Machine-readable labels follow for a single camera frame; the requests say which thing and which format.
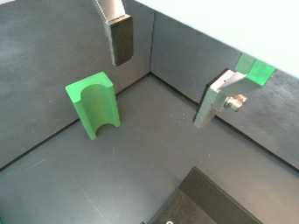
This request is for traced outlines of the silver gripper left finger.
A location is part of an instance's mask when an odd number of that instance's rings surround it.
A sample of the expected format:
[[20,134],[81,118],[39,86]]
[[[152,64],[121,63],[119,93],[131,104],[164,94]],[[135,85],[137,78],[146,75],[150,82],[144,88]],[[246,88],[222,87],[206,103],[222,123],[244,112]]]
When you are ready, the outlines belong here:
[[112,64],[119,67],[133,56],[133,18],[121,0],[92,0],[105,29]]

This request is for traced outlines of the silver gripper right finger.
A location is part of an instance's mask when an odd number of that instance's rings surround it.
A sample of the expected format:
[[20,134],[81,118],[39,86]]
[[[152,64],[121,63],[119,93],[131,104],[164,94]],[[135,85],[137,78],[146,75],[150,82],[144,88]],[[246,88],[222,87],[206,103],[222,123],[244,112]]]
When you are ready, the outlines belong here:
[[223,109],[238,112],[247,101],[244,93],[262,88],[275,70],[267,63],[242,53],[235,69],[224,69],[206,86],[194,125],[203,128]]

